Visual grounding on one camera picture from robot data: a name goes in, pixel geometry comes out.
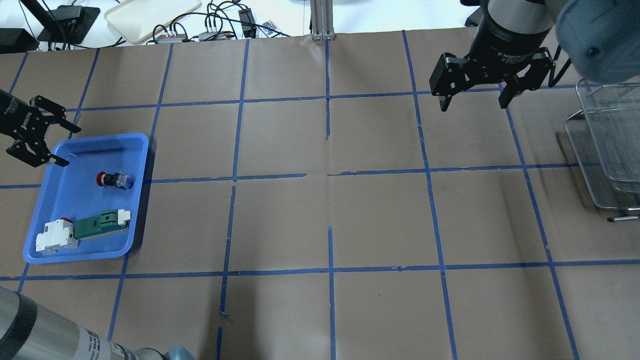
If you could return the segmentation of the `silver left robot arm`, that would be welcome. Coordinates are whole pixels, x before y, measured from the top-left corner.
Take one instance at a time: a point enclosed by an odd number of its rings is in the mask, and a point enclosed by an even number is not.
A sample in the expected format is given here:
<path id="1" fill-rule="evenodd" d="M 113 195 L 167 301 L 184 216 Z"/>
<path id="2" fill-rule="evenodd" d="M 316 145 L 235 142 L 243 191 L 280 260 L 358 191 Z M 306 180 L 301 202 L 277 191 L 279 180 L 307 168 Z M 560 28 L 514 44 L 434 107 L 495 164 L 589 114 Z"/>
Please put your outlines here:
<path id="1" fill-rule="evenodd" d="M 1 92 L 1 132 L 14 139 L 7 153 L 26 164 L 47 166 L 23 249 L 28 264 L 103 260 L 127 253 L 137 232 L 149 138 L 140 133 L 80 137 L 46 143 L 48 128 L 72 133 L 80 127 L 67 110 L 44 96 L 28 102 Z M 78 219 L 112 208 L 123 224 L 112 235 L 114 246 L 78 243 Z M 3 360 L 192 360 L 182 346 L 167 353 L 153 348 L 130 350 L 39 305 L 21 292 L 1 289 L 1 358 Z"/>

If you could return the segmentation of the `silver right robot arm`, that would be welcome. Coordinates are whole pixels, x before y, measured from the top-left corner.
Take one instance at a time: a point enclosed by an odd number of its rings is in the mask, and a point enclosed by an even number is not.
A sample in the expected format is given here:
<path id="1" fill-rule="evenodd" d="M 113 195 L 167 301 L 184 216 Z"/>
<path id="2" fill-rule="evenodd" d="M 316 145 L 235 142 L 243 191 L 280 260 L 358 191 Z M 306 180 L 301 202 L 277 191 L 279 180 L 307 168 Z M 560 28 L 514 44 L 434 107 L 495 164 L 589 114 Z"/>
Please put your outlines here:
<path id="1" fill-rule="evenodd" d="M 569 66 L 599 84 L 639 75 L 637 0 L 464 0 L 476 7 L 477 33 L 464 57 L 439 56 L 430 93 L 446 111 L 452 98 L 477 85 L 504 84 L 505 109 L 545 79 L 557 84 Z"/>

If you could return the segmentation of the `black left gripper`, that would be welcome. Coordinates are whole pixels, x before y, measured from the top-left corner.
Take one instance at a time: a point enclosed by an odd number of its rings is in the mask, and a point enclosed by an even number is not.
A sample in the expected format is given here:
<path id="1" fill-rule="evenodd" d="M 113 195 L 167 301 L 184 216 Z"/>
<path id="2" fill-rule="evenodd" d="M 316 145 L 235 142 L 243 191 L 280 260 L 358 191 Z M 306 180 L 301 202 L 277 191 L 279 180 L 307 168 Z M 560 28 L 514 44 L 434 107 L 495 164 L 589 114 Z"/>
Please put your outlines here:
<path id="1" fill-rule="evenodd" d="M 53 163 L 66 167 L 70 161 L 55 155 L 45 142 L 48 125 L 58 125 L 76 134 L 82 128 L 67 119 L 67 109 L 38 95 L 25 102 L 9 92 L 0 91 L 1 133 L 13 139 L 6 153 L 32 167 Z"/>

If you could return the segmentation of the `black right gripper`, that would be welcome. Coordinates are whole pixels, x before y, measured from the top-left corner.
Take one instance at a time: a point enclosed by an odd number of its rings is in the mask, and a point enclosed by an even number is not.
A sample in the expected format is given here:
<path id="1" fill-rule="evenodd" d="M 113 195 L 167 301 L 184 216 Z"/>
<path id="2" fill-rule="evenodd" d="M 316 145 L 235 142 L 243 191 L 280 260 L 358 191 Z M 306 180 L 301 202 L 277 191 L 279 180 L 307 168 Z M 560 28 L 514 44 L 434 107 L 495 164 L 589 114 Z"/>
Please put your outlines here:
<path id="1" fill-rule="evenodd" d="M 498 97 L 501 109 L 524 91 L 539 89 L 553 65 L 542 46 L 551 27 L 524 33 L 503 27 L 485 14 L 469 52 L 464 57 L 444 52 L 429 78 L 430 93 L 439 108 L 448 111 L 453 97 L 478 85 L 504 84 Z"/>

